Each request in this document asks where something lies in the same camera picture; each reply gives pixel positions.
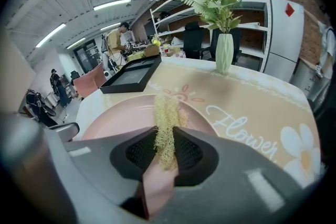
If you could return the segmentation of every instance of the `floor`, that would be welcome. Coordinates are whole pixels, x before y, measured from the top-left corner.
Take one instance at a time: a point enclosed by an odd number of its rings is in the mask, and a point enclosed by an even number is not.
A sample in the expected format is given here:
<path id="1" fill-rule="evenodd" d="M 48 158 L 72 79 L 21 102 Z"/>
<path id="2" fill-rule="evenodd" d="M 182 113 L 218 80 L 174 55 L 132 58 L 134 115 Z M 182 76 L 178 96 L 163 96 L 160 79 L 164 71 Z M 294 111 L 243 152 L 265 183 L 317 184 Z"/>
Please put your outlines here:
<path id="1" fill-rule="evenodd" d="M 66 108 L 62 108 L 60 104 L 58 104 L 55 108 L 56 117 L 52 117 L 52 119 L 58 124 L 63 124 L 62 121 L 65 123 L 75 122 L 79 105 L 80 100 L 76 98 L 74 98 Z"/>

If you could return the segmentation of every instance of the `desk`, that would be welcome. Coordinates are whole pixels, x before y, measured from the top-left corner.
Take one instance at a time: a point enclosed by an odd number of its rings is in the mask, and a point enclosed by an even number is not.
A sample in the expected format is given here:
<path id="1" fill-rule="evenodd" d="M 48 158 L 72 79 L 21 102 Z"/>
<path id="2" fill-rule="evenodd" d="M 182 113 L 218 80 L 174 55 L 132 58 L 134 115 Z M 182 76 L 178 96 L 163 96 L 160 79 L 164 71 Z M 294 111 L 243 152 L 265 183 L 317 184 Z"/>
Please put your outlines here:
<path id="1" fill-rule="evenodd" d="M 175 95 L 206 117 L 219 136 L 251 146 L 287 171 L 302 187 L 320 170 L 320 145 L 313 114 L 297 87 L 266 74 L 231 66 L 224 76 L 215 62 L 162 57 L 143 92 L 95 91 L 79 107 L 82 138 L 105 110 L 142 94 Z"/>

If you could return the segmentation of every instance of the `white shelving unit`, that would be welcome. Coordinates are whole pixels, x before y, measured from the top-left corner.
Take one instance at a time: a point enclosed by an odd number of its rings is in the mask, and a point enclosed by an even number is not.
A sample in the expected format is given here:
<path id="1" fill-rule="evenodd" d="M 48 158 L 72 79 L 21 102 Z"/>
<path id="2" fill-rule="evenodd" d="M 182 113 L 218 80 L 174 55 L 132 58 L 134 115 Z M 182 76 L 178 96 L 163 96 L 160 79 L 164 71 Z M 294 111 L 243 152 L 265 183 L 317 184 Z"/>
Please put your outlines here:
<path id="1" fill-rule="evenodd" d="M 154 14 L 161 13 L 161 12 L 169 12 L 179 6 L 182 6 L 183 4 L 184 3 L 179 0 L 167 0 L 162 5 L 157 7 L 155 10 L 151 9 L 151 16 L 152 16 L 153 24 L 155 26 L 155 32 L 159 37 L 184 31 L 184 27 L 177 29 L 177 30 L 169 31 L 169 26 L 168 26 L 168 31 L 165 31 L 163 33 L 158 33 L 157 30 L 160 24 L 168 25 L 177 20 L 181 20 L 183 18 L 196 15 L 196 13 L 194 12 L 194 8 L 190 7 L 180 12 L 174 13 L 171 16 L 168 16 L 158 22 L 154 21 Z M 239 24 L 238 25 L 238 28 L 241 28 L 241 29 L 251 29 L 251 30 L 265 32 L 263 49 L 250 48 L 244 45 L 240 46 L 240 49 L 242 50 L 243 54 L 260 58 L 261 64 L 260 64 L 259 72 L 263 72 L 265 68 L 267 56 L 269 53 L 270 37 L 271 37 L 272 15 L 271 15 L 270 0 L 241 0 L 241 2 L 238 2 L 237 4 L 233 6 L 233 9 L 261 10 L 265 14 L 265 21 L 264 21 L 265 27 L 258 26 L 257 24 Z"/>

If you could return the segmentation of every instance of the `fluorescent light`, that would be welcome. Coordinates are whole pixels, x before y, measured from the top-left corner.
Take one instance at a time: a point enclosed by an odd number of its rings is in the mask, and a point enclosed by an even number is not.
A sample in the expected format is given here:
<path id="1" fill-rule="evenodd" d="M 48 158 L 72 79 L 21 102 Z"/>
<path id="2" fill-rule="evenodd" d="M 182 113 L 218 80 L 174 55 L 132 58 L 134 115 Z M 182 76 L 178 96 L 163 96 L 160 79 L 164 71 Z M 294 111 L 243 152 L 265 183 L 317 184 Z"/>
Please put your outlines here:
<path id="1" fill-rule="evenodd" d="M 85 37 L 83 37 L 83 38 L 80 39 L 79 41 L 75 42 L 74 44 L 70 45 L 67 49 L 70 49 L 70 48 L 72 48 L 73 46 L 75 46 L 75 45 L 81 43 L 83 40 L 85 40 Z"/>
<path id="2" fill-rule="evenodd" d="M 116 23 L 116 24 L 114 24 L 114 25 L 109 25 L 109 26 L 107 26 L 107 27 L 103 27 L 103 28 L 101 28 L 100 29 L 100 31 L 104 31 L 104 30 L 106 30 L 106 29 L 109 29 L 109 28 L 111 28 L 111 27 L 113 27 L 113 26 L 117 26 L 117 25 L 120 25 L 121 23 Z"/>
<path id="3" fill-rule="evenodd" d="M 39 48 L 43 45 L 44 42 L 46 42 L 49 38 L 51 38 L 54 34 L 56 34 L 58 31 L 60 31 L 63 27 L 65 27 L 65 24 L 61 24 L 59 27 L 57 27 L 54 31 L 52 31 L 48 36 L 46 36 L 44 39 L 40 41 L 39 44 L 36 45 L 36 48 Z"/>
<path id="4" fill-rule="evenodd" d="M 106 8 L 106 7 L 110 7 L 110 6 L 114 6 L 114 5 L 119 5 L 119 4 L 124 4 L 124 3 L 128 3 L 131 2 L 132 0 L 117 0 L 117 1 L 112 1 L 110 3 L 106 3 L 106 4 L 102 4 L 96 7 L 93 7 L 94 10 L 99 10 L 102 8 Z"/>

